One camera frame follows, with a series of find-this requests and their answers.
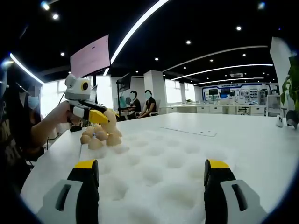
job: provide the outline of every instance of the led strip light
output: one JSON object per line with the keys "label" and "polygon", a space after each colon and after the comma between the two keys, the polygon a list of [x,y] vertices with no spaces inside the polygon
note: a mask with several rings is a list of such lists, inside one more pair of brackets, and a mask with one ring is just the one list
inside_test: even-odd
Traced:
{"label": "led strip light", "polygon": [[15,62],[21,69],[23,69],[28,75],[30,75],[31,77],[33,77],[36,81],[38,81],[38,82],[41,83],[42,85],[45,84],[42,80],[40,80],[38,77],[36,77],[35,75],[33,75],[31,71],[29,71],[28,69],[26,69],[26,68],[24,67],[24,65],[22,65],[22,63],[19,62],[19,60],[16,59],[16,57],[15,57],[12,53],[10,53],[9,56],[10,56],[11,59],[12,59],[12,60],[13,60],[13,61],[14,61],[14,62]]}
{"label": "led strip light", "polygon": [[217,70],[221,70],[221,69],[231,69],[231,68],[246,67],[246,66],[273,66],[273,64],[242,64],[242,65],[228,66],[228,67],[217,68],[217,69],[210,69],[210,70],[206,70],[206,71],[195,72],[195,73],[192,73],[192,74],[189,74],[189,75],[173,78],[173,79],[171,79],[171,81],[177,80],[179,78],[185,78],[185,77],[188,77],[188,76],[194,76],[194,75],[209,72],[209,71],[217,71]]}
{"label": "led strip light", "polygon": [[256,77],[256,78],[232,78],[232,79],[223,79],[218,81],[210,81],[210,82],[204,82],[204,83],[196,83],[194,85],[202,85],[207,83],[219,83],[219,82],[226,82],[226,81],[235,81],[235,80],[246,80],[246,79],[264,79],[263,77]]}
{"label": "led strip light", "polygon": [[[163,6],[166,2],[169,0],[160,0],[156,4],[154,4],[143,16],[135,23],[135,25],[130,29],[130,31],[127,33],[125,38],[121,41],[120,45],[116,49],[115,53],[113,54],[111,58],[111,64],[115,61],[116,57],[122,50],[122,48],[125,46],[125,44],[128,42],[128,40],[131,38],[131,36],[135,33],[135,31],[155,12],[157,11],[161,6]],[[107,75],[109,71],[109,68],[107,68],[104,71],[103,76]]]}

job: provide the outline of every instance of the face mask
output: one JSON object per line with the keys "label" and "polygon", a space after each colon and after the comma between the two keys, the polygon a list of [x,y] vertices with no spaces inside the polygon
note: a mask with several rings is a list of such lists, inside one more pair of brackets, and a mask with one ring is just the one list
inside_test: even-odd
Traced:
{"label": "face mask", "polygon": [[32,97],[32,96],[28,96],[28,107],[31,110],[34,110],[37,105],[39,104],[39,98],[38,97]]}
{"label": "face mask", "polygon": [[146,93],[145,93],[145,98],[146,98],[146,99],[149,99],[150,97],[151,97],[150,92],[146,92]]}
{"label": "face mask", "polygon": [[135,99],[135,94],[132,92],[130,93],[130,99],[133,101]]}

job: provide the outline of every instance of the black ceiling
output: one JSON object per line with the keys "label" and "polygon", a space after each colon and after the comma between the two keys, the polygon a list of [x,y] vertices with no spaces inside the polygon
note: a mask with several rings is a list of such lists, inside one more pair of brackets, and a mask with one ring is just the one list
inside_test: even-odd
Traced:
{"label": "black ceiling", "polygon": [[[156,2],[59,0],[50,5],[49,11],[37,7],[13,53],[43,81],[65,78],[70,56],[107,34],[111,58],[134,23]],[[139,71],[136,75],[150,69],[163,71],[199,56],[253,45],[268,48],[235,50],[205,57],[168,70],[165,77],[172,79],[240,64],[272,63],[269,54],[271,38],[282,36],[294,43],[298,37],[293,33],[290,35],[292,15],[287,19],[284,17],[292,8],[286,6],[286,1],[265,1],[265,9],[258,10],[258,3],[255,0],[170,0],[134,33],[112,64],[109,74],[121,77],[136,70]],[[52,13],[58,13],[59,20],[53,20]],[[236,31],[238,25],[242,27],[241,31]],[[65,56],[61,57],[60,52],[65,52]],[[60,66],[66,67],[63,71],[42,76],[42,71]],[[179,81],[205,82],[207,77],[209,81],[220,80],[231,71],[247,73],[247,77],[265,77],[266,81],[276,80],[274,67],[256,66],[218,70]]]}

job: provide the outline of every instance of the yellow robot beak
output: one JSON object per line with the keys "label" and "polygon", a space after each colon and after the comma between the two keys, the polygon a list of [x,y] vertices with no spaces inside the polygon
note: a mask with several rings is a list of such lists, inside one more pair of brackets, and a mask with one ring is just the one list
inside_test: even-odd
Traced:
{"label": "yellow robot beak", "polygon": [[88,121],[94,124],[107,124],[109,119],[100,111],[90,110]]}

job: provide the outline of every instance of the white robot head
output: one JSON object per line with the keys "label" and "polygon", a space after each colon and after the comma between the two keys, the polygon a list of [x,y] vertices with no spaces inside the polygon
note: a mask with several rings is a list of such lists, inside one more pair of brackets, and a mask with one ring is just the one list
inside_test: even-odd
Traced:
{"label": "white robot head", "polygon": [[65,98],[70,100],[89,100],[90,97],[90,81],[84,78],[76,78],[73,74],[69,74],[64,83],[67,86]]}

